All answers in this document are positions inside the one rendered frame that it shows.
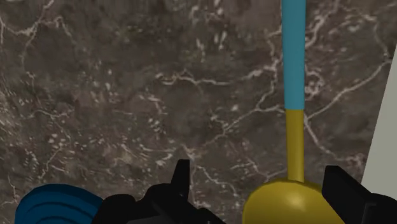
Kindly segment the blue ribbed bowl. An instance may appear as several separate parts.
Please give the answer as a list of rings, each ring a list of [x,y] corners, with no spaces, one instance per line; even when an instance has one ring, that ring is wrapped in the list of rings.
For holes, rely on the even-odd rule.
[[[31,190],[15,211],[15,224],[91,224],[102,198],[77,186],[46,184]]]

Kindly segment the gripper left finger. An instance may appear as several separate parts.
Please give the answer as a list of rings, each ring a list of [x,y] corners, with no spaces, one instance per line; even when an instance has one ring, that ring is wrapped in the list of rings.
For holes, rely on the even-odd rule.
[[[105,198],[92,224],[226,224],[210,210],[188,201],[190,161],[180,159],[170,183],[149,187],[141,200],[128,194]]]

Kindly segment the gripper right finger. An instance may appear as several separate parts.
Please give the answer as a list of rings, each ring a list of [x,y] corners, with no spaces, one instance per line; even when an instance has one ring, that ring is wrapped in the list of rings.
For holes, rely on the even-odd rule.
[[[397,200],[368,191],[337,165],[326,166],[321,193],[345,224],[397,224]]]

